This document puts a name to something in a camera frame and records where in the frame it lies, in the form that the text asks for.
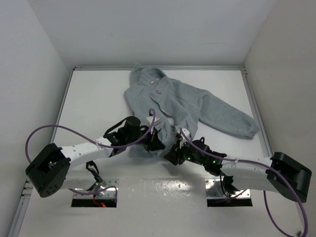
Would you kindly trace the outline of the grey zip-up jacket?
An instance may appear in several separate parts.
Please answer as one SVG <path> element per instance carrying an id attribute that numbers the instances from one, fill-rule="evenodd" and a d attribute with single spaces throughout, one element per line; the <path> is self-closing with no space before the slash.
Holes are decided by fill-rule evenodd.
<path id="1" fill-rule="evenodd" d="M 194 138 L 198 122 L 242 139 L 252 139 L 260 130 L 251 116 L 207 90 L 169 78 L 159 68 L 136 64 L 129 81 L 125 101 L 141 123 L 146 122 L 150 109 L 155 110 L 159 118 L 158 138 L 165 145 L 164 150 L 153 152 L 135 147 L 131 149 L 133 155 L 165 155 L 173 145 L 176 131 L 184 128 Z"/>

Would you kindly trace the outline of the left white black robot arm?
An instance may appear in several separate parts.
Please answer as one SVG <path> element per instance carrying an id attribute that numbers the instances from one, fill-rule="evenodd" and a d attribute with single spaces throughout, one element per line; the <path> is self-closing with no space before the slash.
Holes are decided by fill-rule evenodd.
<path id="1" fill-rule="evenodd" d="M 109 128 L 103 136 L 72 146 L 46 145 L 41 152 L 29 160 L 25 170 L 28 179 L 42 198 L 55 194 L 60 189 L 87 196 L 100 195 L 112 188 L 99 175 L 95 161 L 110 158 L 124 152 L 133 145 L 142 145 L 147 152 L 165 148 L 156 129 L 160 120 L 151 115 L 147 124 L 128 116 Z"/>

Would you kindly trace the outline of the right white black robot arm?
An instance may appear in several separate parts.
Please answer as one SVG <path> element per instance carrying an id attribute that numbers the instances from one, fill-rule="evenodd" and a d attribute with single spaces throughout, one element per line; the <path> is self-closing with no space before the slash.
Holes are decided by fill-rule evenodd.
<path id="1" fill-rule="evenodd" d="M 202 165 L 213 176 L 223 176 L 224 190 L 230 194 L 251 189 L 279 193 L 292 201 L 295 196 L 302 203 L 307 201 L 311 170 L 281 152 L 267 158 L 235 158 L 211 150 L 203 137 L 191 143 L 177 138 L 164 158 L 173 165 L 189 161 Z"/>

